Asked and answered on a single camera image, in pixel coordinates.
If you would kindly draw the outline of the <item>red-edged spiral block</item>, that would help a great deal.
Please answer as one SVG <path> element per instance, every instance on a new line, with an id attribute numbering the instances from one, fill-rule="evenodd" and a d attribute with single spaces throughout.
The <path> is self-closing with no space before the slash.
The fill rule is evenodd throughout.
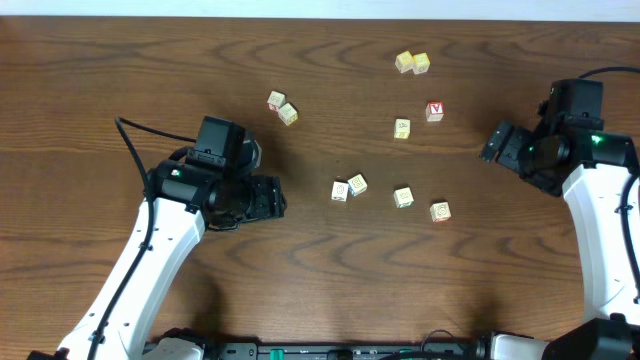
<path id="1" fill-rule="evenodd" d="M 447 221 L 451 218 L 451 210 L 447 202 L 434 203 L 430 207 L 430 214 L 434 223 Z"/>

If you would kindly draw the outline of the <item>green O wooden block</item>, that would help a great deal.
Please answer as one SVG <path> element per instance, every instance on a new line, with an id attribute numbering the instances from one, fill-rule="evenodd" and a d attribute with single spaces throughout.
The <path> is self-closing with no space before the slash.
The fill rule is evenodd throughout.
<path id="1" fill-rule="evenodd" d="M 335 181 L 333 183 L 331 199 L 346 202 L 349 195 L 349 185 L 346 182 Z"/>

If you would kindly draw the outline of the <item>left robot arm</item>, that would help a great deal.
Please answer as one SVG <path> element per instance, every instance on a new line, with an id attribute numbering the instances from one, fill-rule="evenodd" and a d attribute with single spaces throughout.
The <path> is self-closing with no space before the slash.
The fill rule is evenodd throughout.
<path id="1" fill-rule="evenodd" d="M 205 117 L 197 138 L 139 170 L 144 200 L 131 236 L 93 304 L 52 360 L 203 359 L 207 343 L 177 333 L 148 343 L 175 276 L 204 234 L 283 217 L 278 178 L 255 174 L 262 149 L 231 121 Z"/>

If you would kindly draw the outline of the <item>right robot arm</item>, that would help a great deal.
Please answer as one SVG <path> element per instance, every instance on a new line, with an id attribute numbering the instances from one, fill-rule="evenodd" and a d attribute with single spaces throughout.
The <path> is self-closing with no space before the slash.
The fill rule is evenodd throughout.
<path id="1" fill-rule="evenodd" d="M 494 333 L 484 359 L 636 359 L 639 356 L 639 158 L 631 137 L 604 129 L 603 85 L 587 76 L 552 84 L 528 130 L 501 122 L 480 157 L 561 197 L 577 236 L 583 322 L 552 341 Z"/>

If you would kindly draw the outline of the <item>green-edged wooden block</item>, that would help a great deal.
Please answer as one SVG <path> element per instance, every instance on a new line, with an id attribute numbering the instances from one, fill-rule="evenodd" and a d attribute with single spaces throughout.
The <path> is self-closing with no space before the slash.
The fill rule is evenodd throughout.
<path id="1" fill-rule="evenodd" d="M 414 203 L 414 197 L 409 187 L 395 190 L 393 196 L 397 208 L 409 207 Z"/>

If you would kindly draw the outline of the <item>blue-edged wooden block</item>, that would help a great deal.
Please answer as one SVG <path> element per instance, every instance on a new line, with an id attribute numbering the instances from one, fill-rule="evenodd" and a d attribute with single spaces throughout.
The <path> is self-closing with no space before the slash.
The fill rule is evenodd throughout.
<path id="1" fill-rule="evenodd" d="M 352 196 L 356 197 L 361 193 L 365 192 L 368 188 L 368 184 L 362 174 L 357 174 L 351 177 L 347 181 L 349 185 L 349 191 Z"/>

